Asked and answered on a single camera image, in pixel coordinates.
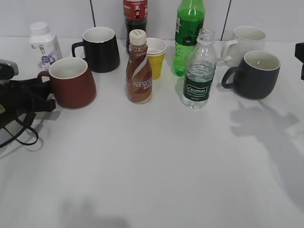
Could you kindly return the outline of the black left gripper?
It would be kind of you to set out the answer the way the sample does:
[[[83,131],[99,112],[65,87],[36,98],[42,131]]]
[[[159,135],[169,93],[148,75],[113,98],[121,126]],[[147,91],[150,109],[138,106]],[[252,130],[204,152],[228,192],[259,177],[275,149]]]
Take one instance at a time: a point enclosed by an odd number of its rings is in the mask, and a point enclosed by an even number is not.
[[[4,118],[14,119],[25,113],[52,112],[56,107],[51,82],[39,78],[9,80],[4,83]]]

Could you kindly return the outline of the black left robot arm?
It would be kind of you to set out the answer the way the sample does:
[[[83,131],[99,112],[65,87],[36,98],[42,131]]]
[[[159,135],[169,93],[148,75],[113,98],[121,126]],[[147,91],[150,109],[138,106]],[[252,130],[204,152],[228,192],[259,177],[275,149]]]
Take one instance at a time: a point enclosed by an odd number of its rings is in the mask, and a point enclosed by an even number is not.
[[[0,127],[4,128],[23,114],[52,112],[56,107],[50,81],[0,79]]]

